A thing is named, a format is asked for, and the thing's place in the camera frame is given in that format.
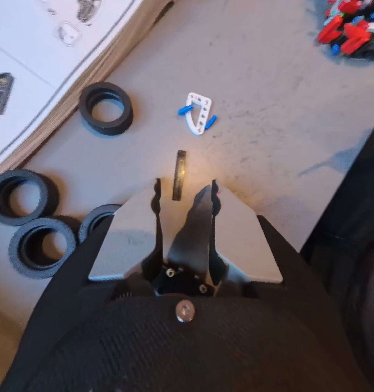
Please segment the grey desk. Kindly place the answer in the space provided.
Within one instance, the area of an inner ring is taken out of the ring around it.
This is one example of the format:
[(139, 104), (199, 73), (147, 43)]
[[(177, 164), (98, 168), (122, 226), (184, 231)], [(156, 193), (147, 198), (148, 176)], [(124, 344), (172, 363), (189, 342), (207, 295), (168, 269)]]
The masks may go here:
[[(299, 251), (374, 128), (374, 61), (333, 56), (317, 42), (327, 7), (171, 1), (104, 80), (130, 96), (128, 130), (101, 135), (77, 105), (26, 163), (58, 187), (51, 216), (81, 223), (159, 178), (164, 255), (192, 264), (196, 253), (204, 273), (217, 179)], [(178, 115), (190, 92), (210, 98), (218, 117), (200, 136)], [(178, 150), (186, 171), (173, 201)]]

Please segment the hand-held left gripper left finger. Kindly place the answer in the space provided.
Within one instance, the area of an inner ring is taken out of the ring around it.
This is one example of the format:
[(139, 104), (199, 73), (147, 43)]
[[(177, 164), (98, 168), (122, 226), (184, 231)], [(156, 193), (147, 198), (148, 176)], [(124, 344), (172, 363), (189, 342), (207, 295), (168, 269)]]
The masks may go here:
[(126, 279), (146, 272), (149, 257), (162, 246), (161, 181), (156, 178), (114, 214), (89, 273), (89, 280)]

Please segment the white brick frame piece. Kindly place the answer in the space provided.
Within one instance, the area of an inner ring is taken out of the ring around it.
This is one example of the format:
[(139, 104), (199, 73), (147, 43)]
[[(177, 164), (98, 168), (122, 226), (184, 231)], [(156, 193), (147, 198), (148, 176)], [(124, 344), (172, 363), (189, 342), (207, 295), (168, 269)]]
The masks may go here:
[(196, 136), (202, 135), (210, 118), (212, 100), (195, 92), (190, 92), (187, 96), (186, 106), (192, 107), (192, 110), (185, 115), (189, 130)]

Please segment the person's dark trousers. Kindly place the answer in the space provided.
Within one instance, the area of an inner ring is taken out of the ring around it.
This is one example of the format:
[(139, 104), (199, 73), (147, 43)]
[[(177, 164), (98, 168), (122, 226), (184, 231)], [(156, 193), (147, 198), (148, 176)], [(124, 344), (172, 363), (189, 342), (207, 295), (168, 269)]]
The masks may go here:
[(374, 391), (374, 130), (304, 244)]

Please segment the instruction booklet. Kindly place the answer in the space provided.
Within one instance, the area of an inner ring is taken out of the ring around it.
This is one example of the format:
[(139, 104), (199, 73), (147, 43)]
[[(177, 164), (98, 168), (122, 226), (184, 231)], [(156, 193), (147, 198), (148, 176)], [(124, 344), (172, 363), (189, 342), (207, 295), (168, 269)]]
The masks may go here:
[(0, 1), (0, 173), (20, 167), (171, 1)]

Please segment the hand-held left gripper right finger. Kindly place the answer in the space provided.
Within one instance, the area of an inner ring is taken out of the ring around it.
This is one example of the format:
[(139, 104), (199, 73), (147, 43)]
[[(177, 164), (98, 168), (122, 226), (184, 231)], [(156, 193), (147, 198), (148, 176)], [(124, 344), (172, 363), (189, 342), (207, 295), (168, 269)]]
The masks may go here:
[(255, 211), (216, 179), (211, 201), (208, 274), (213, 285), (281, 284), (282, 274)]

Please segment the toy brick race car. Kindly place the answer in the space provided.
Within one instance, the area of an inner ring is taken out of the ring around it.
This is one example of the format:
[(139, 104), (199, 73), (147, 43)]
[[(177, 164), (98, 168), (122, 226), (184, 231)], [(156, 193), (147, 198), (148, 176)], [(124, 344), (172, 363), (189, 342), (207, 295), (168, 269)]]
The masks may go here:
[(330, 0), (317, 42), (333, 56), (374, 60), (374, 0)]

